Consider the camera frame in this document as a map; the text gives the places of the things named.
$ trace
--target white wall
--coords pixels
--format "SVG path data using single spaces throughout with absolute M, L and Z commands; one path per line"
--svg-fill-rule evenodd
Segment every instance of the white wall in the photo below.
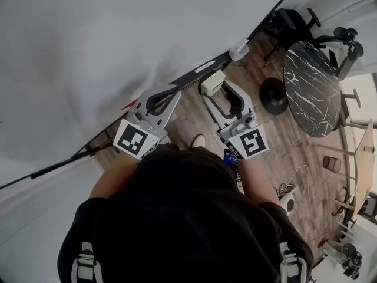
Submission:
M 352 27 L 357 30 L 356 40 L 364 47 L 364 56 L 351 69 L 349 76 L 374 73 L 377 71 L 377 0 L 285 0 L 282 7 L 296 9 L 301 16 L 310 21 L 307 8 L 312 8 L 322 23 L 318 28 L 312 28 L 314 37 L 333 35 L 336 27 Z M 327 44 L 332 47 L 340 64 L 346 51 L 337 44 Z
M 6 283 L 58 283 L 57 257 L 77 207 L 102 171 L 95 159 L 40 179 L 0 203 L 0 278 Z M 23 189 L 23 183 L 16 185 Z
M 368 231 L 374 237 L 377 238 L 377 225 L 375 223 L 373 223 L 373 222 L 367 220 L 366 218 L 358 215 L 357 224 L 358 224 L 358 226 L 360 226 L 364 230 Z
M 349 277 L 344 276 L 343 268 L 340 264 L 334 263 L 329 258 L 323 260 L 319 265 L 316 266 L 312 271 L 312 276 L 317 283 L 351 283 L 354 282 Z M 365 281 L 357 280 L 357 283 L 368 283 Z
M 70 157 L 278 0 L 0 0 L 0 185 Z

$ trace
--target white plastic device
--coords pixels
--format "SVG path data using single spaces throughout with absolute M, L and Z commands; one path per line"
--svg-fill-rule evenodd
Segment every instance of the white plastic device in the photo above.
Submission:
M 233 61 L 241 60 L 249 52 L 249 47 L 247 46 L 248 41 L 249 40 L 247 38 L 243 38 L 234 48 L 229 51 L 229 57 Z
M 201 84 L 201 93 L 205 93 L 209 97 L 213 96 L 213 94 L 219 91 L 224 80 L 225 74 L 221 70 L 216 71 Z
M 295 199 L 293 193 L 296 190 L 296 186 L 293 186 L 290 191 L 285 194 L 279 201 L 279 205 L 287 212 L 288 216 L 295 207 Z

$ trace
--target wooden floor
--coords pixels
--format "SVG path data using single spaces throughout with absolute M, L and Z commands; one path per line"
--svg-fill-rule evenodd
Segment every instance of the wooden floor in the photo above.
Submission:
M 293 172 L 301 165 L 309 166 L 309 175 L 302 167 L 292 178 L 291 183 L 297 186 L 294 197 L 296 206 L 290 214 L 290 219 L 296 229 L 310 245 L 315 261 L 322 253 L 317 249 L 323 238 L 335 239 L 339 236 L 338 219 L 331 216 L 337 207 L 327 198 L 344 199 L 346 178 L 336 175 L 322 167 L 326 155 L 342 159 L 341 173 L 345 172 L 345 157 L 342 154 L 326 151 L 317 147 L 318 144 L 342 149 L 343 142 L 340 131 L 316 139 L 305 134 L 296 124 L 289 109 L 282 115 L 273 116 L 266 112 L 259 100 L 259 87 L 270 77 L 282 80 L 284 51 L 275 53 L 268 65 L 263 56 L 274 46 L 273 39 L 259 34 L 249 44 L 250 52 L 241 61 L 231 63 L 226 69 L 227 78 L 241 86 L 252 99 L 257 114 L 257 121 L 264 125 L 269 142 L 269 151 L 261 158 L 264 160 L 264 171 L 275 188 L 286 183 Z M 227 101 L 219 94 L 216 101 L 222 108 L 228 106 Z M 110 128 L 110 135 L 116 134 L 119 123 Z M 216 135 L 218 126 L 211 119 L 201 97 L 197 92 L 197 84 L 183 92 L 177 108 L 167 125 L 166 130 L 171 142 L 181 149 L 190 147 L 198 134 L 206 137 L 206 147 L 223 157 L 224 145 Z M 105 140 L 100 136 L 96 144 Z M 97 153 L 104 168 L 107 168 L 116 155 L 113 148 Z

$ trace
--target black t-shirt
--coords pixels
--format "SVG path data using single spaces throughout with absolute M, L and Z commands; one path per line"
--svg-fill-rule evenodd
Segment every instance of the black t-shirt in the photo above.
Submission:
M 195 152 L 156 150 L 126 189 L 79 206 L 58 258 L 62 283 L 82 242 L 91 242 L 109 282 L 280 282 L 279 244 L 313 255 L 286 212 L 254 205 L 232 172 Z

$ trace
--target office chair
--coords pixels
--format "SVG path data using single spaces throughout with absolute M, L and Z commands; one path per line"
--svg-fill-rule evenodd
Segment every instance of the office chair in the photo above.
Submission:
M 318 48 L 326 48 L 326 46 L 322 44 L 327 42 L 338 42 L 348 46 L 347 56 L 340 66 L 338 66 L 334 52 L 329 50 L 330 62 L 336 69 L 336 76 L 339 81 L 343 81 L 356 60 L 364 55 L 363 46 L 355 41 L 357 35 L 358 32 L 353 28 L 337 27 L 334 30 L 334 36 L 323 35 L 316 39 L 309 39 L 308 42 Z
M 313 38 L 310 29 L 314 24 L 320 27 L 320 22 L 310 8 L 307 10 L 312 16 L 312 19 L 308 24 L 305 23 L 304 19 L 297 11 L 292 9 L 280 8 L 278 11 L 272 13 L 271 22 L 263 28 L 263 32 L 270 37 L 277 39 L 278 42 L 269 54 L 264 57 L 265 61 L 267 61 L 280 47 L 283 47 L 287 51 L 294 43 L 298 41 L 307 41 Z M 277 34 L 268 28 L 276 28 Z
M 358 103 L 359 109 L 361 108 L 361 101 L 359 98 L 359 94 L 356 89 L 353 89 L 353 94 L 344 94 L 342 91 L 340 91 L 340 115 L 339 119 L 336 122 L 335 127 L 333 128 L 333 131 L 338 129 L 340 126 L 346 127 L 346 126 L 352 126 L 351 124 L 348 124 L 346 122 L 346 119 L 349 117 L 349 110 L 346 103 L 346 99 L 354 99 Z
M 377 223 L 377 220 L 375 219 L 377 216 L 377 195 L 370 193 L 369 197 L 365 200 L 365 203 L 366 205 L 363 205 L 358 214 L 373 223 Z

